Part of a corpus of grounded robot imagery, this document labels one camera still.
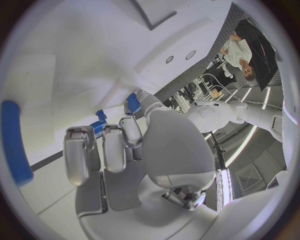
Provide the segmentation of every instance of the blue handle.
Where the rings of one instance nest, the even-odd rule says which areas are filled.
[[[2,142],[11,175],[18,186],[33,179],[28,163],[20,126],[20,108],[12,101],[4,101],[1,108]]]

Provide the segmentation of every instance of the mesh panel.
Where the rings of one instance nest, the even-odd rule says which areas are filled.
[[[214,59],[217,53],[220,51],[221,47],[224,43],[229,39],[231,33],[233,33],[234,29],[237,27],[238,23],[243,17],[243,12],[235,5],[232,4],[228,15],[225,19],[225,22],[213,43],[208,55],[197,62],[195,65],[191,66],[188,70],[184,71],[178,77],[176,77],[173,81],[164,86],[161,90],[159,90],[155,96],[162,102],[167,100],[177,91],[182,89],[185,85],[189,84],[191,81],[202,75],[210,62]],[[139,111],[135,114],[136,119],[142,118],[144,115],[142,111]]]

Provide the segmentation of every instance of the black stripe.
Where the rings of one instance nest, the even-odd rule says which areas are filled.
[[[39,161],[36,164],[33,164],[31,166],[31,170],[34,172],[38,169],[41,169],[42,167],[44,167],[44,166],[54,162],[55,160],[61,158],[62,156],[63,156],[63,151],[59,151],[59,152],[53,154],[52,156],[49,156],[49,157],[45,158],[44,160]]]

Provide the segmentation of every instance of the air vent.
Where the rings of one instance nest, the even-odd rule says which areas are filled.
[[[243,190],[247,190],[263,180],[261,174],[252,163],[237,171],[235,174]]]

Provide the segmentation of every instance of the white robot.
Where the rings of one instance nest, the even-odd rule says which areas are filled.
[[[210,230],[213,225],[218,227],[220,216],[202,204],[204,190],[214,180],[215,163],[201,132],[222,128],[229,121],[254,123],[255,113],[262,119],[255,124],[272,133],[272,118],[280,118],[280,112],[261,111],[237,101],[199,101],[183,115],[143,90],[137,92],[136,98],[146,118],[147,131],[142,136],[130,114],[119,124],[107,124],[103,128],[103,171],[93,128],[67,130],[67,175],[77,186],[76,214],[85,234],[95,240],[132,240],[141,236],[211,239],[211,234],[214,239],[225,239],[216,238],[214,230]],[[142,159],[135,159],[130,149],[134,152],[141,148]],[[230,210],[222,212],[221,218],[230,214]]]

